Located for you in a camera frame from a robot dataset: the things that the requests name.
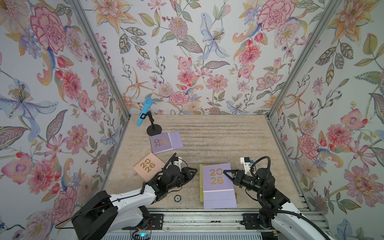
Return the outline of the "purple calendar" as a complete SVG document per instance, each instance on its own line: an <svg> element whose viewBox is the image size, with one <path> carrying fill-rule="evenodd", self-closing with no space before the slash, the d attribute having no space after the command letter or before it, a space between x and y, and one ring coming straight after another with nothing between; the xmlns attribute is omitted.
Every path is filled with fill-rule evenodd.
<svg viewBox="0 0 384 240"><path fill-rule="evenodd" d="M237 208L234 184L224 173L231 169L230 163L203 166L204 209Z"/></svg>
<svg viewBox="0 0 384 240"><path fill-rule="evenodd" d="M161 133L150 137L153 154L182 149L184 147L180 132Z"/></svg>

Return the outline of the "pink calendar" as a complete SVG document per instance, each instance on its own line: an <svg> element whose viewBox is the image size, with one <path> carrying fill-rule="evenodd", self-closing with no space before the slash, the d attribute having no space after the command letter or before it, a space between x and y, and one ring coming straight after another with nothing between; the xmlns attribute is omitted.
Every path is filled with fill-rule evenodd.
<svg viewBox="0 0 384 240"><path fill-rule="evenodd" d="M145 181L151 180L162 168L165 163L153 153L146 154L139 162L133 166L133 170Z"/></svg>

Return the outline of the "yellow-green calendar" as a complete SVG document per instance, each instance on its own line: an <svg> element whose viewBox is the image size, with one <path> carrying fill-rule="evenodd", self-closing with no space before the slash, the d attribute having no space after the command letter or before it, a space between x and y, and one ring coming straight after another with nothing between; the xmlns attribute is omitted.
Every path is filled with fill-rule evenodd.
<svg viewBox="0 0 384 240"><path fill-rule="evenodd" d="M200 202L204 202L204 173L203 173L203 168L205 164L200 164L200 169L199 169L199 181L200 181Z"/></svg>

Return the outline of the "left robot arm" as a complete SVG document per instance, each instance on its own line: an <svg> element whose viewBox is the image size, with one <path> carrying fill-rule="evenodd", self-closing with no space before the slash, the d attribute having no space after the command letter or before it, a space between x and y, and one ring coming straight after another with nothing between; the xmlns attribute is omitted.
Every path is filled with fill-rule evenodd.
<svg viewBox="0 0 384 240"><path fill-rule="evenodd" d="M197 172L195 168L170 165L143 183L140 189L112 195L98 192L71 218L78 239L100 240L107 233L123 228L146 228L151 217L147 206L161 201L176 188L182 188Z"/></svg>

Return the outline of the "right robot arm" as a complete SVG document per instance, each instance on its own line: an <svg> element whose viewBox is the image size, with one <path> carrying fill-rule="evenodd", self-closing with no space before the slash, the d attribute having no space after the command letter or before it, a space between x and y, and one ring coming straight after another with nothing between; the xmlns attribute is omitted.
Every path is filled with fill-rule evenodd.
<svg viewBox="0 0 384 240"><path fill-rule="evenodd" d="M257 193L259 223L263 229L273 228L290 240L331 240L332 237L308 219L275 187L275 178L268 168L249 176L244 170L224 170L224 175L240 187Z"/></svg>

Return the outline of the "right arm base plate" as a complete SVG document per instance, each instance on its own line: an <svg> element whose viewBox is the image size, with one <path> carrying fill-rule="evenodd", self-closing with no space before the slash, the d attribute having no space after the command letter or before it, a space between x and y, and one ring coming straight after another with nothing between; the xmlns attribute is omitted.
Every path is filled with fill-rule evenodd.
<svg viewBox="0 0 384 240"><path fill-rule="evenodd" d="M245 226L246 230L275 230L275 227L281 228L284 225L281 219L268 213L242 214L242 217L240 224Z"/></svg>

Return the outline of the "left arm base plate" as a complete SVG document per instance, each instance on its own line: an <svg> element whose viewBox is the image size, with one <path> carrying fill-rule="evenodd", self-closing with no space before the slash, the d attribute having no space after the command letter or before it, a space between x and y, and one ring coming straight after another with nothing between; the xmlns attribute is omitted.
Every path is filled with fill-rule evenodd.
<svg viewBox="0 0 384 240"><path fill-rule="evenodd" d="M162 230L164 224L164 214L152 214L144 219L136 227L125 227L122 230Z"/></svg>

